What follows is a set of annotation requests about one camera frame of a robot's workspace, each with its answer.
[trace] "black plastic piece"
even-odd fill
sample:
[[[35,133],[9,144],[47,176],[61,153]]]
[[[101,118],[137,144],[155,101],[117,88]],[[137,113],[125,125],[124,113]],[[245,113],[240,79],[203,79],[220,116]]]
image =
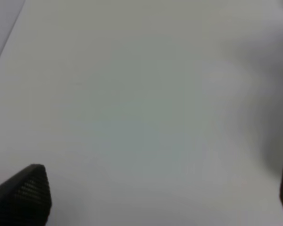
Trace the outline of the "black plastic piece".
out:
[[[30,165],[0,185],[0,226],[44,226],[50,208],[43,165]]]

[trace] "white surface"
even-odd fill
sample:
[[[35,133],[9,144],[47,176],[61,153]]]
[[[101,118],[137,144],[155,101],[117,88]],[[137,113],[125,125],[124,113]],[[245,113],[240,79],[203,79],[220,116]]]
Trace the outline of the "white surface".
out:
[[[279,35],[276,0],[27,1],[0,59],[0,182],[45,164],[49,226],[283,225],[262,150],[283,84],[251,66],[282,62]]]
[[[0,54],[24,0],[0,0]]]

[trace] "white table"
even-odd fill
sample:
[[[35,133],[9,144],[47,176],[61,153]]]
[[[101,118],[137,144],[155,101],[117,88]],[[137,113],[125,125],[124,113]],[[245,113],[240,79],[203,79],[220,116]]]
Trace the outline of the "white table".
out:
[[[278,0],[27,0],[0,183],[44,164],[49,226],[283,225],[282,91]]]

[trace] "white backdrop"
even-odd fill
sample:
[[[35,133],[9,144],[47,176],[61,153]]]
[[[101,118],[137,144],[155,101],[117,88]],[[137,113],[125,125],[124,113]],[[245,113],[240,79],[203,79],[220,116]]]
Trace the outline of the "white backdrop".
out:
[[[283,2],[28,0],[0,59],[0,182],[48,225],[283,225]]]

